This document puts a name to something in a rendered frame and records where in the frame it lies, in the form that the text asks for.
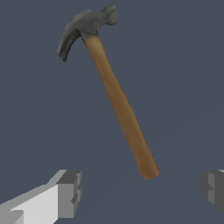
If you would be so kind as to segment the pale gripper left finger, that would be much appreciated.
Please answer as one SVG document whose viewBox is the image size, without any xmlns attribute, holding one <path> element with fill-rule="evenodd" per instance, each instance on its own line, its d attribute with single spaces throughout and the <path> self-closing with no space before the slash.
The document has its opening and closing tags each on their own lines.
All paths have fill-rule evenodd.
<svg viewBox="0 0 224 224">
<path fill-rule="evenodd" d="M 0 224 L 54 224 L 73 218 L 82 195 L 82 171 L 59 170 L 38 186 L 0 205 Z"/>
</svg>

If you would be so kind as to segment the wooden handled claw hammer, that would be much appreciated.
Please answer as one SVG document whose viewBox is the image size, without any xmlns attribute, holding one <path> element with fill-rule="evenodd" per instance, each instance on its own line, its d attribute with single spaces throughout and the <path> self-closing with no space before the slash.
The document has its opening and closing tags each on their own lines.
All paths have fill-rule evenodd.
<svg viewBox="0 0 224 224">
<path fill-rule="evenodd" d="M 143 179 L 153 179 L 159 174 L 137 118 L 116 75 L 109 63 L 99 30 L 104 25 L 117 23 L 116 7 L 107 5 L 100 12 L 85 10 L 67 23 L 59 42 L 58 55 L 67 61 L 68 53 L 76 39 L 82 38 L 96 66 L 107 92 L 115 116 L 132 150 L 136 165 Z"/>
</svg>

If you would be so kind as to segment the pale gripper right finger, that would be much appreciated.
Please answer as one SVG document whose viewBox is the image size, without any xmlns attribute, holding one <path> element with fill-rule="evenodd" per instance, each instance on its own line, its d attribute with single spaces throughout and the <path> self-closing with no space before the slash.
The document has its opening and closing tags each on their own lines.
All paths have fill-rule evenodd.
<svg viewBox="0 0 224 224">
<path fill-rule="evenodd" d="M 200 178 L 203 196 L 224 214 L 224 170 L 202 171 Z"/>
</svg>

